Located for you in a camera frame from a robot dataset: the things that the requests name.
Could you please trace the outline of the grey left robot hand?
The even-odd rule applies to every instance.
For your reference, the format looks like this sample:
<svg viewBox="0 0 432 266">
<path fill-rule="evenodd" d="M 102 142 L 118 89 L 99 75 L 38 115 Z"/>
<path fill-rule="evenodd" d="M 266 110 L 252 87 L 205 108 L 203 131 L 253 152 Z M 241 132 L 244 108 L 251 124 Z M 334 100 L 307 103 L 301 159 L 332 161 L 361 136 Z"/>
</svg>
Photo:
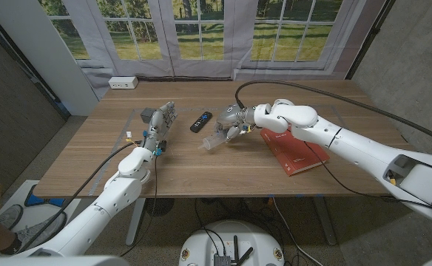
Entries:
<svg viewBox="0 0 432 266">
<path fill-rule="evenodd" d="M 150 150 L 155 156 L 161 155 L 166 149 L 166 134 L 177 116 L 174 101 L 158 109 L 146 107 L 141 112 L 141 119 L 148 124 L 148 128 L 143 133 L 141 147 Z"/>
</svg>

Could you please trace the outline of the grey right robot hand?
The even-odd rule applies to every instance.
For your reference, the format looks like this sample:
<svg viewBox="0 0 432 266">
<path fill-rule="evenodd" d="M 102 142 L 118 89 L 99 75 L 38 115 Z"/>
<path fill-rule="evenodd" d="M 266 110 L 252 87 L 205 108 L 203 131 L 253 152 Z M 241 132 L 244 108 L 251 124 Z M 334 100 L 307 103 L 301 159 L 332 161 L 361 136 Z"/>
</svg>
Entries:
<svg viewBox="0 0 432 266">
<path fill-rule="evenodd" d="M 230 141 L 241 134 L 249 132 L 256 126 L 254 108 L 240 108 L 237 104 L 227 106 L 217 117 L 214 130 L 221 134 L 225 141 Z"/>
</svg>

